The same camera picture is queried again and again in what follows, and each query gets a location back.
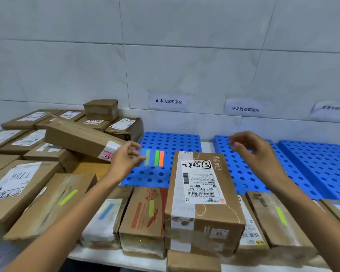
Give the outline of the person's left hand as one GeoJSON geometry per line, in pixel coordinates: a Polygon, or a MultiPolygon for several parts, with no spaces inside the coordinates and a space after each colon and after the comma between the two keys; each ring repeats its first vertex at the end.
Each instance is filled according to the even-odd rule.
{"type": "Polygon", "coordinates": [[[140,163],[132,163],[131,155],[139,156],[142,146],[133,141],[127,141],[123,146],[119,147],[113,155],[112,162],[106,177],[109,177],[111,183],[118,185],[123,181],[132,169],[140,163]]]}

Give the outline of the person's right hand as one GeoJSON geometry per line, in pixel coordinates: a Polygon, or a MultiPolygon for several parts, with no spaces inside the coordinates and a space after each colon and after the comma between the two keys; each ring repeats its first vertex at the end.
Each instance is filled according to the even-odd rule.
{"type": "Polygon", "coordinates": [[[229,146],[244,145],[253,151],[252,156],[241,156],[253,174],[266,186],[272,187],[287,178],[270,143],[250,131],[238,132],[228,137],[229,146]]]}

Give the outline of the clear strip of coloured stickers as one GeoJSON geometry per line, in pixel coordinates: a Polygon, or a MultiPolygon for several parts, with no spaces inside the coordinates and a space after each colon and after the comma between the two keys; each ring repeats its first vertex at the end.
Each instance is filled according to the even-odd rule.
{"type": "Polygon", "coordinates": [[[166,151],[142,148],[140,154],[146,156],[146,159],[139,166],[164,167],[165,165],[166,151]]]}

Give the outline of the person's left forearm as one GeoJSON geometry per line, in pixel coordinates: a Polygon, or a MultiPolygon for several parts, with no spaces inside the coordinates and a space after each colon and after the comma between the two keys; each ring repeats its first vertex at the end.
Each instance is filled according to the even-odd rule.
{"type": "Polygon", "coordinates": [[[34,240],[3,272],[59,272],[83,230],[124,177],[108,173],[72,210],[34,240]]]}

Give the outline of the person's right forearm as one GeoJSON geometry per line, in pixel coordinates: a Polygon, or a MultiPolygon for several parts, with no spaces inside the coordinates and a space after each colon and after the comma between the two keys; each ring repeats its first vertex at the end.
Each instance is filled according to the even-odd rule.
{"type": "Polygon", "coordinates": [[[267,188],[287,208],[333,272],[340,272],[340,222],[323,211],[284,171],[262,178],[267,188]]]}

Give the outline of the blue perforated plastic pallet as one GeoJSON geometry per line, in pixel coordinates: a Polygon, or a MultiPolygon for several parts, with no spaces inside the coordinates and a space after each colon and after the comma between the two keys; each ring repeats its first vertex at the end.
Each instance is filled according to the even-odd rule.
{"type": "Polygon", "coordinates": [[[322,198],[340,200],[340,145],[280,140],[277,146],[322,198]]]}
{"type": "MultiPolygon", "coordinates": [[[[252,192],[270,192],[269,189],[252,173],[249,166],[240,157],[240,155],[232,151],[229,146],[227,136],[214,136],[213,146],[215,153],[223,154],[226,159],[231,178],[236,187],[236,192],[240,195],[245,195],[247,191],[252,192]]],[[[301,171],[291,162],[291,160],[279,149],[279,147],[268,140],[275,155],[287,176],[292,179],[297,186],[307,194],[312,200],[321,200],[322,196],[318,190],[308,181],[301,171]]]]}
{"type": "Polygon", "coordinates": [[[121,186],[168,188],[176,151],[202,152],[200,136],[180,133],[145,132],[142,148],[166,151],[164,167],[138,166],[120,183],[121,186]]]}

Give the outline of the long box with pink sticker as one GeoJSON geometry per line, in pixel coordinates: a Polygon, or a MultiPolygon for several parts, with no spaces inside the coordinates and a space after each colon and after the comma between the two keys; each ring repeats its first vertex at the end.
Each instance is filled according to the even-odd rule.
{"type": "Polygon", "coordinates": [[[111,162],[113,154],[126,143],[117,137],[58,117],[47,126],[44,142],[107,162],[111,162]]]}

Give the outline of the taped box with blue sticker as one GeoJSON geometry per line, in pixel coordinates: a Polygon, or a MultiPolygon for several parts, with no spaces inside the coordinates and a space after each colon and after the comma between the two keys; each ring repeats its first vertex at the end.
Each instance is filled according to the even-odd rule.
{"type": "Polygon", "coordinates": [[[119,228],[134,186],[117,186],[82,233],[81,245],[96,250],[122,249],[119,228]]]}

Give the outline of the large box with shipping label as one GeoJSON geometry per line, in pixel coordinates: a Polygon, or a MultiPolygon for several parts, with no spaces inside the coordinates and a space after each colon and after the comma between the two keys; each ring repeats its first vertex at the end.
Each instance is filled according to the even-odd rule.
{"type": "Polygon", "coordinates": [[[165,248],[229,258],[245,226],[225,156],[176,151],[164,211],[165,248]]]}

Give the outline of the narrow box with white label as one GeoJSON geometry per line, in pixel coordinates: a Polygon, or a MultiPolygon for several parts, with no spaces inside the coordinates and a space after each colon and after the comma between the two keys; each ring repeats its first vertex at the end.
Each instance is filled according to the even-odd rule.
{"type": "Polygon", "coordinates": [[[257,218],[249,205],[245,195],[238,195],[243,211],[246,226],[236,249],[236,256],[263,257],[270,252],[270,247],[257,221],[257,218]]]}

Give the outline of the brown box with yellow-green sticker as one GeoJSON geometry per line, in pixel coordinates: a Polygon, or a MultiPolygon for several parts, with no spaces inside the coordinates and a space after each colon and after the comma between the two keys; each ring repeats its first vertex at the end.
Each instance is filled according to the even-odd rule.
{"type": "Polygon", "coordinates": [[[274,194],[247,191],[245,196],[271,248],[273,259],[301,265],[318,255],[312,242],[274,194]]]}

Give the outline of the flat box with green sticker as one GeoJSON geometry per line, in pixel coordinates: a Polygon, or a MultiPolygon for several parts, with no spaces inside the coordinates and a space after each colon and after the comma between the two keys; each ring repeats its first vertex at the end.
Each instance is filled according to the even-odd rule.
{"type": "Polygon", "coordinates": [[[68,214],[97,183],[95,173],[56,173],[4,236],[4,240],[33,240],[68,214]]]}

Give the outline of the plain small cardboard box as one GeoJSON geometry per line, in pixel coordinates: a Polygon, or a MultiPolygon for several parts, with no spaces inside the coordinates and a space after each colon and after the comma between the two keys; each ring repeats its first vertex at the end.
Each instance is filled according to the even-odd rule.
{"type": "Polygon", "coordinates": [[[166,272],[221,272],[217,258],[168,250],[166,272]]]}

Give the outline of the pile of cardboard parcels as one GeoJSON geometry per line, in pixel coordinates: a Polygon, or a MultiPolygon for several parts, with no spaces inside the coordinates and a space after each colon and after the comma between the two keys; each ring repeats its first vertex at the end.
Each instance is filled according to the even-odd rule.
{"type": "MultiPolygon", "coordinates": [[[[1,126],[4,132],[16,131],[14,140],[0,144],[0,155],[24,156],[27,152],[41,147],[45,135],[54,135],[54,141],[68,143],[74,135],[63,137],[51,128],[35,130],[35,125],[52,116],[53,111],[39,109],[15,118],[1,126]]],[[[49,160],[13,160],[8,164],[0,159],[0,232],[5,234],[15,224],[24,210],[39,194],[55,173],[72,173],[76,168],[80,153],[70,151],[62,146],[57,152],[40,151],[49,160]]]]}

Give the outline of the white paper wall sign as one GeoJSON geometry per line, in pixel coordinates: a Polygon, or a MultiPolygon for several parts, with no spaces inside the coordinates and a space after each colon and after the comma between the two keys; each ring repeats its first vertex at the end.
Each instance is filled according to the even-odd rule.
{"type": "Polygon", "coordinates": [[[265,117],[269,102],[254,98],[228,98],[225,101],[223,114],[244,117],[265,117]]]}
{"type": "Polygon", "coordinates": [[[149,93],[150,110],[189,112],[189,96],[179,94],[149,93]]]}
{"type": "Polygon", "coordinates": [[[309,118],[316,121],[340,123],[340,101],[321,101],[315,103],[309,118]]]}

